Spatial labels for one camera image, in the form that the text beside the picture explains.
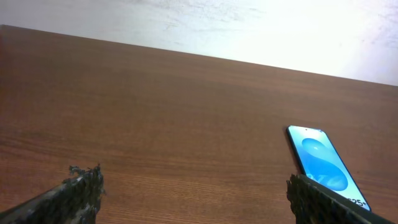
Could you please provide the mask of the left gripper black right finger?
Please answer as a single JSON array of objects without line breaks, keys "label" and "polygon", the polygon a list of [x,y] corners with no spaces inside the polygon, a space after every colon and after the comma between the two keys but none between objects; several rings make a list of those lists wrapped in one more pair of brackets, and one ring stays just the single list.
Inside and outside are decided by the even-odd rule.
[{"label": "left gripper black right finger", "polygon": [[297,224],[393,224],[303,174],[287,180],[287,200]]}]

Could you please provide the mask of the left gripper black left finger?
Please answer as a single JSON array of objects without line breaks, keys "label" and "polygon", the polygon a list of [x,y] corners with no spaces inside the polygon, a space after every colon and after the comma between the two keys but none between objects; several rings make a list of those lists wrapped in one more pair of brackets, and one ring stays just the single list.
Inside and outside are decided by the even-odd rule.
[{"label": "left gripper black left finger", "polygon": [[1,212],[1,224],[95,224],[105,194],[101,167],[69,172],[60,185]]}]

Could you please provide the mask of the blue screen smartphone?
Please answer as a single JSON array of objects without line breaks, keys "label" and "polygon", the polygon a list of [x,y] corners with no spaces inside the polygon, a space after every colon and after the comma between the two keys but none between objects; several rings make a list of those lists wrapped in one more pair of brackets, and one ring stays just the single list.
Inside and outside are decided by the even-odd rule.
[{"label": "blue screen smartphone", "polygon": [[371,211],[326,132],[315,128],[288,126],[287,135],[304,175]]}]

